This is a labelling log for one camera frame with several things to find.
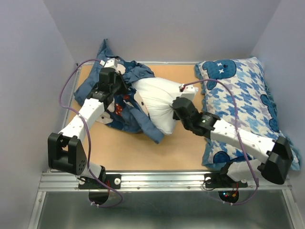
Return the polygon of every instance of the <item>patterned pillow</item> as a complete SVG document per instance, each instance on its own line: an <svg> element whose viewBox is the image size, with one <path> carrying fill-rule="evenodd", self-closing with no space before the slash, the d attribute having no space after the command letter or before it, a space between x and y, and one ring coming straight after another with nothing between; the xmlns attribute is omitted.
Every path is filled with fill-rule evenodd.
<svg viewBox="0 0 305 229"><path fill-rule="evenodd" d="M277 139L283 133L279 130L275 103L266 91L264 72L255 57L243 60L218 60L195 65L199 79L221 80L233 92L238 107L239 127L257 135ZM234 123L234 105L230 94L219 83L204 82L203 110ZM244 161L241 150L223 142L207 139L203 165L220 169L227 162ZM293 150L293 170L300 169L300 157Z"/></svg>

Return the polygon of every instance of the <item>blue bear print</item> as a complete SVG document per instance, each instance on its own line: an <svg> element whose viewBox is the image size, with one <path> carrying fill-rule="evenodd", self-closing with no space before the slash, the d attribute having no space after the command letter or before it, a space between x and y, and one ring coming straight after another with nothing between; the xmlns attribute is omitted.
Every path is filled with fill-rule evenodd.
<svg viewBox="0 0 305 229"><path fill-rule="evenodd" d="M269 120L269 125L271 127L271 129L275 132L280 132L280 129L278 127L278 123L277 123L277 118L276 118L276 113L275 113L275 109L273 108L268 96L266 94L261 95L261 100L262 103L265 104L268 107L268 112L271 115L271 119Z"/></svg>
<svg viewBox="0 0 305 229"><path fill-rule="evenodd" d="M213 163L228 163L228 162L242 162L244 161L244 155L238 156L234 159L230 159L230 156L225 151L219 151L217 152L213 157Z"/></svg>
<svg viewBox="0 0 305 229"><path fill-rule="evenodd" d="M203 64L203 70L207 70L210 79L227 79L236 74L236 64L232 60L207 61ZM207 89L211 90L217 82L208 81Z"/></svg>

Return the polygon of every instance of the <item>blue blanket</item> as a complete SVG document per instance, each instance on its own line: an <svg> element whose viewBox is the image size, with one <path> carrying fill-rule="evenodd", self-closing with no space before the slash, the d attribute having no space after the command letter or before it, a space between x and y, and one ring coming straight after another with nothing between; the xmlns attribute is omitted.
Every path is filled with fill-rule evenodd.
<svg viewBox="0 0 305 229"><path fill-rule="evenodd" d="M103 40L96 59L106 62L109 58L117 59L118 68L129 85L139 79L154 77L149 67L136 61L126 62L123 58L114 55L107 40ZM95 62L88 78L74 93L79 105L83 105L87 95L98 82L101 68L102 66ZM114 96L113 103L101 119L107 126L119 130L132 133L144 132L155 143L160 143L164 137L164 134L151 122L142 98L132 86L127 94Z"/></svg>

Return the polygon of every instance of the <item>gray wall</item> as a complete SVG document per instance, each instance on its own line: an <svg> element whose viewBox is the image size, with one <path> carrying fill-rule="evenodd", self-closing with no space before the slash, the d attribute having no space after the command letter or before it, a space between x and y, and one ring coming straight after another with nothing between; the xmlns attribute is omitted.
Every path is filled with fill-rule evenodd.
<svg viewBox="0 0 305 229"><path fill-rule="evenodd" d="M305 1L282 0L253 54L265 64L265 78L278 107L280 128L305 158ZM305 173L291 173L305 219Z"/></svg>
<svg viewBox="0 0 305 229"><path fill-rule="evenodd" d="M0 31L0 228L25 229L75 63L41 0L2 1Z"/></svg>
<svg viewBox="0 0 305 229"><path fill-rule="evenodd" d="M248 56L280 0L44 0L76 61L104 38L138 61Z"/></svg>

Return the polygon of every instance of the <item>white pillow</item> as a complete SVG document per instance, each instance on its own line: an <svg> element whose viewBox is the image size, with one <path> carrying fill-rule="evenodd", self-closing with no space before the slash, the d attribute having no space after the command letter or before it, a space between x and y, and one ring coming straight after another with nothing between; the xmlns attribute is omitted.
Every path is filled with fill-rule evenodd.
<svg viewBox="0 0 305 229"><path fill-rule="evenodd" d="M198 92L198 88L193 86L180 92L180 85L181 83L158 77L140 79L132 84L140 93L151 121L165 135L172 134L176 127L171 108L173 100L182 96L192 101Z"/></svg>

